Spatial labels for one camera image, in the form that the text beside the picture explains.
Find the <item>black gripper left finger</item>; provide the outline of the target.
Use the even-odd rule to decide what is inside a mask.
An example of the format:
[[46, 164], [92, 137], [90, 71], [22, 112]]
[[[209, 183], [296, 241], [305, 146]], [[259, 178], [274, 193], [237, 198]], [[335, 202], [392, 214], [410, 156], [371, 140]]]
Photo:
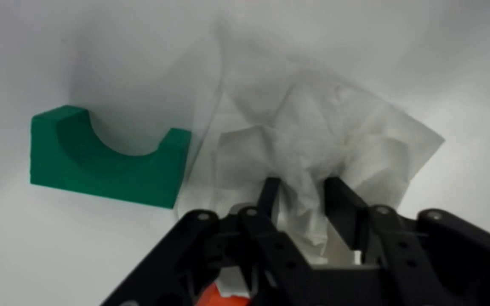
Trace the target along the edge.
[[278, 186], [269, 178], [255, 203], [225, 217], [187, 212], [101, 306], [199, 306], [226, 266], [245, 276], [249, 306], [308, 306], [312, 268], [269, 217]]

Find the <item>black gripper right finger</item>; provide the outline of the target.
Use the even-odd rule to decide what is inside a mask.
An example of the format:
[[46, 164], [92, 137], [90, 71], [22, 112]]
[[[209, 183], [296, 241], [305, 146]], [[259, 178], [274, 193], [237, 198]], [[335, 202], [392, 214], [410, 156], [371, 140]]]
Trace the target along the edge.
[[335, 306], [490, 306], [490, 232], [443, 208], [414, 219], [323, 181], [323, 212], [361, 263], [323, 268]]

